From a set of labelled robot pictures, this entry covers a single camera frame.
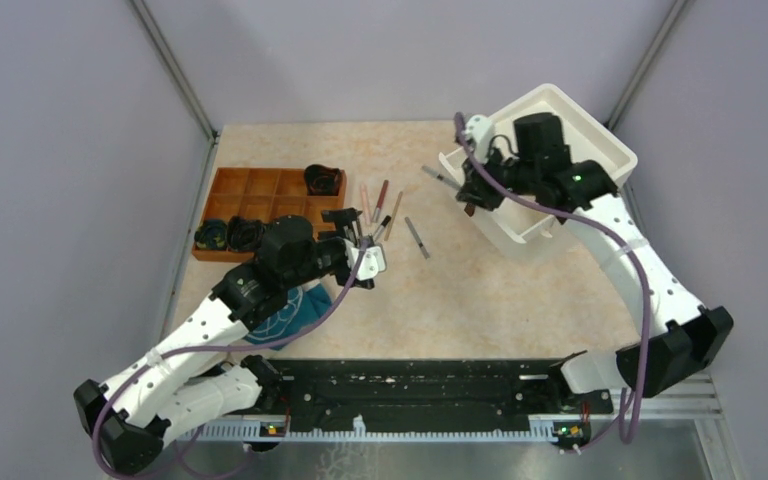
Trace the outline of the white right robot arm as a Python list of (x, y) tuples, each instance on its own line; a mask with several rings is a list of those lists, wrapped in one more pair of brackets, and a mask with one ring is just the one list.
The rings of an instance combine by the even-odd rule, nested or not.
[(572, 412), (587, 393), (609, 388), (651, 398), (713, 363), (734, 328), (731, 314), (705, 306), (673, 275), (602, 165), (573, 161), (559, 116), (515, 119), (509, 156), (496, 147), (489, 118), (458, 113), (454, 124), (466, 155), (457, 200), (487, 211), (511, 200), (555, 217), (599, 263), (637, 323), (639, 341), (576, 353), (554, 366), (546, 385), (554, 409)]

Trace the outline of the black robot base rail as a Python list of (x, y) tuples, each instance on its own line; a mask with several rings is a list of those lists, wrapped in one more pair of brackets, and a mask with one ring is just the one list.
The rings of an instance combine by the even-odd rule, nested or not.
[(538, 415), (611, 415), (606, 389), (574, 395), (554, 359), (272, 361), (277, 383), (241, 415), (287, 419), (293, 433), (524, 433)]

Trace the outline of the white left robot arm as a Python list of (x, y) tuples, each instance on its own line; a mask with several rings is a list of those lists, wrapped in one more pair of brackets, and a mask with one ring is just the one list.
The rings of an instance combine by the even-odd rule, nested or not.
[(182, 435), (228, 413), (279, 404), (277, 371), (257, 346), (240, 345), (283, 309), (289, 293), (333, 276), (341, 286), (331, 316), (351, 288), (371, 289), (386, 271), (383, 246), (357, 228), (354, 208), (326, 210), (332, 231), (305, 217), (266, 224), (253, 256), (229, 270), (189, 317), (122, 372), (84, 381), (73, 393), (93, 455), (116, 478), (142, 478)]

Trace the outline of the white pull-out drawer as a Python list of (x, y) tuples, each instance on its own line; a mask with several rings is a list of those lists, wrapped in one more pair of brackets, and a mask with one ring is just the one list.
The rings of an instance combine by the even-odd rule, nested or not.
[(497, 250), (515, 260), (540, 263), (576, 244), (556, 218), (509, 199), (493, 211), (476, 207), (470, 220)]

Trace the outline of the white drawer organizer box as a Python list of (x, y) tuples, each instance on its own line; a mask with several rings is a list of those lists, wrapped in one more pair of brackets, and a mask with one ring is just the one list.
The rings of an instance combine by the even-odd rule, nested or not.
[(622, 188), (638, 164), (637, 155), (558, 86), (544, 83), (489, 114), (495, 132), (513, 139), (513, 121), (535, 113), (559, 117), (572, 161), (594, 160)]

